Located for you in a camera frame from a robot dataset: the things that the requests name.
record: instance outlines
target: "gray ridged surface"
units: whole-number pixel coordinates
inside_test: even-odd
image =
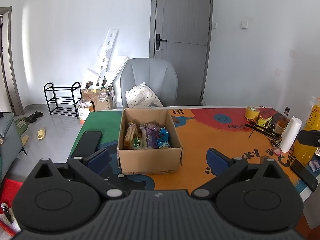
[[[107,202],[100,214],[80,229],[50,236],[23,231],[14,239],[298,240],[303,238],[294,231],[256,235],[234,228],[218,216],[209,201],[195,200],[184,190],[133,190],[127,198]]]

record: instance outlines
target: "gray chair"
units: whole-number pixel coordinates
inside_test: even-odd
[[[124,66],[120,77],[123,108],[128,108],[126,91],[143,82],[164,106],[175,106],[178,78],[172,64],[160,58],[132,58]]]
[[[3,113],[3,117],[0,118],[0,135],[4,141],[0,144],[0,181],[2,181],[19,152],[24,151],[26,155],[27,153],[23,148],[20,135],[13,120],[13,113]]]

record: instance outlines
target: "table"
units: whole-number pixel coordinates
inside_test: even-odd
[[[310,189],[294,174],[290,165],[295,160],[292,152],[275,156],[269,140],[258,132],[244,126],[245,108],[236,106],[181,106],[165,107],[169,109],[177,133],[183,146],[183,165],[176,173],[151,175],[123,175],[117,165],[117,140],[119,134],[121,111],[100,111],[89,114],[82,126],[73,152],[82,134],[86,130],[102,131],[99,148],[107,147],[110,153],[109,164],[100,174],[104,179],[123,190],[147,189],[187,189],[191,193],[215,176],[211,173],[211,158],[207,150],[217,149],[229,158],[241,156],[249,163],[262,163],[265,158],[274,158],[289,176],[303,201],[311,194]],[[273,108],[259,108],[264,118],[281,116]],[[318,176],[320,171],[312,172]]]

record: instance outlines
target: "open cardboard box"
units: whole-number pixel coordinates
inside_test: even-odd
[[[128,122],[141,124],[156,122],[169,132],[169,149],[124,150],[124,136]],[[166,109],[124,109],[118,139],[118,167],[123,174],[162,174],[176,172],[182,165],[182,145],[174,122]]]

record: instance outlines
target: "black phone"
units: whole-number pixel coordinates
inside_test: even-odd
[[[318,180],[297,159],[292,163],[290,169],[313,191],[316,191]]]
[[[86,158],[96,152],[101,137],[102,132],[85,131],[74,149],[71,158],[76,156]]]

